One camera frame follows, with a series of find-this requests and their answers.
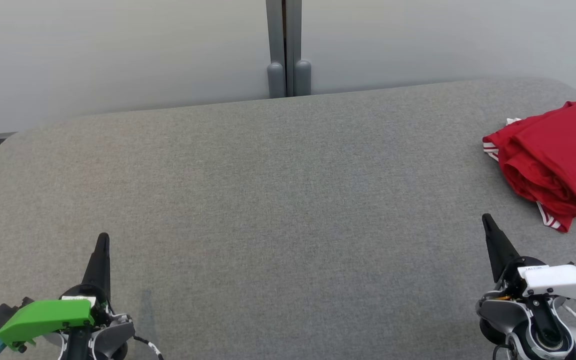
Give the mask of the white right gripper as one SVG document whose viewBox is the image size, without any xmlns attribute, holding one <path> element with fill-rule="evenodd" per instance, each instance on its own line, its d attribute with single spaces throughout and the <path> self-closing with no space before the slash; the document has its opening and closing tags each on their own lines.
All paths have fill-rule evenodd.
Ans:
<svg viewBox="0 0 576 360">
<path fill-rule="evenodd" d="M 575 264 L 519 266 L 522 256 L 493 216 L 484 213 L 481 219 L 496 284 L 502 284 L 502 289 L 510 288 L 519 292 L 521 297 L 549 295 L 576 300 Z"/>
</svg>

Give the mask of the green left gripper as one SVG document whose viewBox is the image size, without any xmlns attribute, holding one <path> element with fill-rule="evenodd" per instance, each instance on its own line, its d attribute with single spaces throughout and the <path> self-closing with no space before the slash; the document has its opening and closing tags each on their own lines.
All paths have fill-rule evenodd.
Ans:
<svg viewBox="0 0 576 360">
<path fill-rule="evenodd" d="M 20 306 L 0 305 L 0 342 L 23 352 L 45 335 L 70 335 L 76 330 L 100 330 L 110 324 L 110 236 L 98 235 L 81 284 L 56 299 L 32 300 Z"/>
</svg>

